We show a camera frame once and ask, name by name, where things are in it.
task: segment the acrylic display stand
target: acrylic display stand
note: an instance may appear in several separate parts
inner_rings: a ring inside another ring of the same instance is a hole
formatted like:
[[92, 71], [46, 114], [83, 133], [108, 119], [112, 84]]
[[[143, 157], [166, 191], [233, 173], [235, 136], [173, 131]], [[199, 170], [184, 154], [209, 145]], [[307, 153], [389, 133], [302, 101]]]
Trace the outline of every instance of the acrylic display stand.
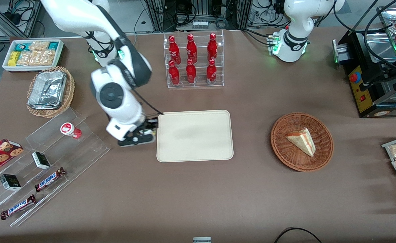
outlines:
[[[213, 85], [207, 84], [207, 45], [210, 40], [210, 34], [216, 34], [216, 42], [217, 42], [217, 58], [215, 59], [215, 66], [217, 69], [216, 72], [216, 82]], [[180, 72], [180, 85], [174, 86], [169, 78], [169, 65], [170, 61], [169, 55], [169, 41], [168, 37], [173, 35], [175, 37], [175, 42], [180, 48], [180, 57], [181, 63], [177, 65], [178, 71]], [[190, 84], [187, 81], [186, 76], [186, 66], [187, 66], [187, 33], [172, 33], [164, 35], [164, 55], [165, 55], [165, 69], [166, 69], [166, 79], [168, 88], [193, 88], [193, 87], [212, 87], [212, 86], [223, 86], [225, 84], [224, 80], [224, 39], [223, 39], [223, 31], [214, 31], [214, 32], [193, 32], [193, 38], [196, 43], [196, 47], [198, 50], [198, 62], [195, 63], [196, 67], [196, 82], [195, 84]]]
[[[109, 151], [104, 142], [92, 133], [84, 119], [72, 108], [68, 108], [26, 137], [20, 143], [24, 152], [0, 168], [0, 175], [16, 175], [21, 184], [18, 191], [7, 191], [0, 182], [0, 214], [26, 200], [31, 194], [34, 194], [37, 201], [37, 204], [27, 206], [22, 211], [14, 213], [10, 218], [4, 220], [5, 223], [10, 226], [18, 226], [23, 223]], [[73, 139], [60, 132], [60, 126], [67, 122], [74, 124], [82, 131], [82, 136], [79, 139]], [[45, 154], [51, 167], [46, 170], [36, 167], [31, 156], [34, 151]], [[60, 167], [63, 167], [67, 173], [36, 193], [34, 186]]]

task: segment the table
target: table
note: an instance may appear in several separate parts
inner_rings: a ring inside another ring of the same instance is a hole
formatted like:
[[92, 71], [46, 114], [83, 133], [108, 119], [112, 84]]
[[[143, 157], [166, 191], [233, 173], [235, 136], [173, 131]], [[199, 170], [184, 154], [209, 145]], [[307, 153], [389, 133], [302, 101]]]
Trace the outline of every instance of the table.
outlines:
[[[115, 145], [90, 94], [90, 73], [99, 66], [84, 39], [64, 39], [63, 66], [76, 82], [72, 107], [113, 149], [21, 226], [0, 220], [0, 242], [186, 243], [211, 236], [214, 243], [260, 243], [289, 226], [323, 242], [396, 242], [396, 175], [380, 147], [396, 139], [396, 118], [358, 118], [332, 56], [332, 40], [344, 33], [317, 28], [301, 59], [283, 63], [244, 33], [225, 31], [225, 86], [199, 90], [168, 90], [163, 34], [140, 35], [136, 46], [154, 71], [138, 89], [143, 97], [164, 112], [231, 114], [234, 157], [185, 163], [158, 162], [156, 143]], [[20, 141], [48, 121], [26, 109], [33, 76], [4, 72], [0, 139]], [[271, 127], [289, 112], [318, 117], [331, 131], [334, 156], [322, 170], [295, 172], [272, 151]], [[310, 239], [290, 232], [280, 242]]]

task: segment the wicker basket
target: wicker basket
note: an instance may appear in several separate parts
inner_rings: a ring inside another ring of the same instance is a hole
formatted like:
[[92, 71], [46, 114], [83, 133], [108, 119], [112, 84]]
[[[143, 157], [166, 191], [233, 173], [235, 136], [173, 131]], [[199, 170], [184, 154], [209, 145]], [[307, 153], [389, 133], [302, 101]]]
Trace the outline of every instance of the wicker basket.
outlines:
[[[75, 81], [73, 80], [73, 77], [70, 75], [70, 72], [67, 69], [63, 68], [62, 66], [56, 66], [53, 68], [49, 68], [49, 69], [43, 70], [42, 72], [53, 72], [53, 71], [62, 71], [67, 75], [66, 87], [64, 89], [62, 105], [60, 106], [59, 109], [56, 109], [56, 110], [36, 110], [36, 109], [30, 108], [27, 105], [27, 109], [33, 115], [37, 115], [37, 116], [41, 116], [41, 117], [45, 117], [45, 118], [52, 118], [58, 114], [63, 113], [72, 103], [73, 92], [75, 91]], [[30, 84], [30, 88], [28, 89], [28, 92], [27, 92], [27, 99], [30, 98], [30, 94], [31, 94], [31, 91], [33, 90], [35, 81], [36, 81], [36, 77], [34, 77], [33, 81]]]
[[[285, 138], [292, 131], [308, 128], [316, 151], [310, 157]], [[322, 169], [331, 160], [334, 151], [332, 135], [317, 118], [306, 113], [290, 113], [279, 118], [270, 135], [271, 146], [278, 158], [292, 169], [312, 172]]]

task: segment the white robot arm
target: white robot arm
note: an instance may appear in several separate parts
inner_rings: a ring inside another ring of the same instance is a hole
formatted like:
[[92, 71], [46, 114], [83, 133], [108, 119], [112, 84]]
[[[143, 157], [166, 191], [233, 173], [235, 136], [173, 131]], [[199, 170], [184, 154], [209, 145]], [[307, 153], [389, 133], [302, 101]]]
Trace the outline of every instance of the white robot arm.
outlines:
[[149, 62], [102, 6], [87, 0], [41, 2], [59, 29], [74, 33], [104, 32], [113, 40], [116, 49], [122, 51], [121, 59], [112, 59], [105, 67], [92, 72], [91, 89], [110, 117], [106, 130], [119, 140], [120, 146], [153, 142], [157, 123], [149, 123], [141, 104], [130, 92], [150, 80]]
[[291, 18], [289, 28], [275, 32], [272, 54], [286, 62], [297, 61], [304, 53], [307, 39], [314, 28], [311, 17], [326, 15], [333, 7], [338, 12], [345, 0], [286, 0], [285, 14]]

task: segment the red bottle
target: red bottle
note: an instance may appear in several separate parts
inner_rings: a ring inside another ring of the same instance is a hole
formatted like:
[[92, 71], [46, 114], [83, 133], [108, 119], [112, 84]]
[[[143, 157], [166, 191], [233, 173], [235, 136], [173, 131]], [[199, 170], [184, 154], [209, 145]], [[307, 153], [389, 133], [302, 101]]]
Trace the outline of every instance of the red bottle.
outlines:
[[214, 66], [214, 59], [211, 59], [207, 67], [207, 84], [213, 85], [216, 82], [216, 67]]
[[187, 60], [186, 73], [187, 73], [187, 81], [190, 84], [194, 84], [196, 81], [196, 68], [193, 65], [193, 61], [190, 58]]
[[168, 62], [169, 64], [169, 77], [171, 79], [172, 85], [174, 86], [179, 86], [180, 85], [180, 73], [178, 72], [178, 68], [175, 66], [175, 63], [173, 60], [170, 60]]
[[216, 60], [217, 57], [217, 43], [216, 43], [216, 34], [211, 33], [210, 34], [210, 41], [208, 42], [207, 46], [207, 59], [210, 61], [212, 58]]
[[198, 62], [198, 51], [196, 50], [196, 43], [193, 40], [193, 34], [187, 35], [187, 58], [191, 59], [193, 63]]
[[170, 35], [168, 39], [169, 55], [171, 57], [171, 60], [173, 60], [176, 65], [179, 65], [181, 63], [180, 48], [178, 48], [178, 45], [175, 43], [175, 37], [173, 35]]

